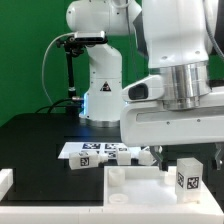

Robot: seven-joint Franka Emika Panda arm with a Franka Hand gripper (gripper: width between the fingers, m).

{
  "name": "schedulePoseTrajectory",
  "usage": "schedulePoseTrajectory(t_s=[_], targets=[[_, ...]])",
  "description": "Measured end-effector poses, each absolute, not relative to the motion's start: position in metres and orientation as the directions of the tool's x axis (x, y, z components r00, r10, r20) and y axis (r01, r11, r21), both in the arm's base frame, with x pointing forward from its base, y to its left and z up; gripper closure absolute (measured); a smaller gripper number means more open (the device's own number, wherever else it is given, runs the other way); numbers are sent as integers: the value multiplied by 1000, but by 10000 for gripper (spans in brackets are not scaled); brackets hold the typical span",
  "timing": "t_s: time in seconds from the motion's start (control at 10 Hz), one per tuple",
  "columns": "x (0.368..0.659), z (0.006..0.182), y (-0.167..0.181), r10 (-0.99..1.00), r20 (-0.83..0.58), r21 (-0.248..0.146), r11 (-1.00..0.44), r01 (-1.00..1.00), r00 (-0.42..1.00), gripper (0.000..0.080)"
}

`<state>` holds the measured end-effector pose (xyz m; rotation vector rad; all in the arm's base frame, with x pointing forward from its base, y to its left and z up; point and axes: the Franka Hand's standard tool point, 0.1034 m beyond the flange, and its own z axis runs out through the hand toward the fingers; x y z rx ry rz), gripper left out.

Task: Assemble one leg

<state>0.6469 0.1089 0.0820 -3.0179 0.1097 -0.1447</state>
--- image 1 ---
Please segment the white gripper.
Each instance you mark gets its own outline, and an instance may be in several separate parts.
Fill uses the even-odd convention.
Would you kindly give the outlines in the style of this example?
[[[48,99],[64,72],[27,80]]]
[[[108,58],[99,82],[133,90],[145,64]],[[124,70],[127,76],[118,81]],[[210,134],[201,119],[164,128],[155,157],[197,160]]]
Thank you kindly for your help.
[[[199,107],[182,111],[166,111],[158,102],[131,103],[122,111],[120,130],[127,146],[151,146],[159,169],[166,171],[161,146],[224,141],[224,100],[202,98]],[[224,143],[216,143],[217,170],[223,157]]]

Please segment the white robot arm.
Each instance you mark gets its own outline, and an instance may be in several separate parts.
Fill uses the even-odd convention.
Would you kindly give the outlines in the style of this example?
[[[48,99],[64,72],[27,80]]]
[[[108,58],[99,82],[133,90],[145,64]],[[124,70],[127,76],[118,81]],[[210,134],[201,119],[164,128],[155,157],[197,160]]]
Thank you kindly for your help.
[[[149,75],[123,89],[122,142],[224,151],[224,87],[212,87],[207,74],[210,53],[220,50],[221,0],[142,0],[131,10]]]

